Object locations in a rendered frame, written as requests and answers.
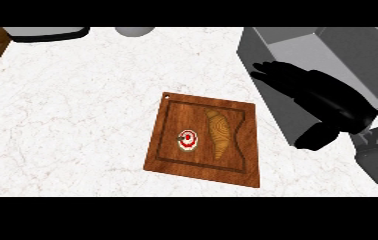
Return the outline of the brown wooden cutting board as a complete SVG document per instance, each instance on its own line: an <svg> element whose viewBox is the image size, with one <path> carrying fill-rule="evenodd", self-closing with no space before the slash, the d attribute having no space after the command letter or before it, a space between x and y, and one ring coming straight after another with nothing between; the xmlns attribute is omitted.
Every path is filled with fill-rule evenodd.
<svg viewBox="0 0 378 240"><path fill-rule="evenodd" d="M165 92L143 169L257 188L255 105Z"/></svg>

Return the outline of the brown wooden panel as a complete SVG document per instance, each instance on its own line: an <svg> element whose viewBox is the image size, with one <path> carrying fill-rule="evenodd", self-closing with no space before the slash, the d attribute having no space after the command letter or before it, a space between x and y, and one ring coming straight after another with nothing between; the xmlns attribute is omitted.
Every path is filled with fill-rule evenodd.
<svg viewBox="0 0 378 240"><path fill-rule="evenodd" d="M0 27L0 57L3 55L3 52L9 46L12 39L9 38L6 30Z"/></svg>

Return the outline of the red and white cupcake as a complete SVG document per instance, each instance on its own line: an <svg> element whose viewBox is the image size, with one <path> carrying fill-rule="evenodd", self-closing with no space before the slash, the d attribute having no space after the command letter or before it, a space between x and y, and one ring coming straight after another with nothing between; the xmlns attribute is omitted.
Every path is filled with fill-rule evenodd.
<svg viewBox="0 0 378 240"><path fill-rule="evenodd" d="M177 146L183 152L192 152L199 143L199 137L193 130L186 129L177 135Z"/></svg>

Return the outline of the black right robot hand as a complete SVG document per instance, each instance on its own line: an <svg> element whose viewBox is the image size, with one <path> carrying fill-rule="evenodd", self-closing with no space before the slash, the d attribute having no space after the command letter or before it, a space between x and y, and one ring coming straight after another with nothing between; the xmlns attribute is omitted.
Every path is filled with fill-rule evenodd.
<svg viewBox="0 0 378 240"><path fill-rule="evenodd" d="M341 80L286 62L254 63L252 66L251 77L286 95L319 120L295 140L297 149L317 151L341 132L356 135L369 130L378 110Z"/></svg>

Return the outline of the grey appliance with black rim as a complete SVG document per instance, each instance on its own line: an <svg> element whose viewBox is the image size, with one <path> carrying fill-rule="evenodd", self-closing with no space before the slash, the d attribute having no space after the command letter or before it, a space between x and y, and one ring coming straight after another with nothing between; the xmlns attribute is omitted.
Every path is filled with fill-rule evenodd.
<svg viewBox="0 0 378 240"><path fill-rule="evenodd" d="M4 27L15 42L52 42L81 38L88 34L88 27Z"/></svg>

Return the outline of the golden brown croissant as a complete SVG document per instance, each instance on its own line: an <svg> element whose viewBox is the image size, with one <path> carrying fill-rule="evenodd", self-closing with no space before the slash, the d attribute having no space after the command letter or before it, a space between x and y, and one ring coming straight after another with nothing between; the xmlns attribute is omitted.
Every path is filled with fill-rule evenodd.
<svg viewBox="0 0 378 240"><path fill-rule="evenodd" d="M218 160L230 145L232 135L226 116L214 109L204 109L208 120L208 133L214 146L214 159Z"/></svg>

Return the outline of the grey round object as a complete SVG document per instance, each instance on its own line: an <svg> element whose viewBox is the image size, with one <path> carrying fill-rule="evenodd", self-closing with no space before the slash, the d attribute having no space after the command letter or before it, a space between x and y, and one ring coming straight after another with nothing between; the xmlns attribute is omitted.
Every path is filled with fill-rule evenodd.
<svg viewBox="0 0 378 240"><path fill-rule="evenodd" d="M153 27L117 27L115 31L125 37L142 37L150 31Z"/></svg>

